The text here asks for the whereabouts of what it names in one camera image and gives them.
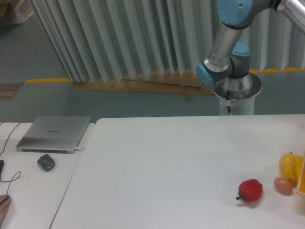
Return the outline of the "person's hand on mouse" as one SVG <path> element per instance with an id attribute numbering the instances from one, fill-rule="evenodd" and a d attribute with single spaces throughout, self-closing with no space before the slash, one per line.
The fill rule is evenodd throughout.
<path id="1" fill-rule="evenodd" d="M 11 205 L 11 197 L 9 195 L 0 196 L 0 223 L 3 222 Z"/>

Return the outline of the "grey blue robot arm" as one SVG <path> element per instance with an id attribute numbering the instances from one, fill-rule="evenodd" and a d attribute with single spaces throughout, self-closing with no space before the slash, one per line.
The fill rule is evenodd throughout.
<path id="1" fill-rule="evenodd" d="M 239 38 L 258 13 L 273 9 L 285 15 L 301 31 L 305 30 L 303 0 L 219 0 L 216 6 L 222 24 L 210 52 L 196 66 L 199 79 L 207 86 L 227 77 L 242 78 L 248 75 L 249 69 L 243 69 L 240 62 L 249 62 L 250 48 Z"/>

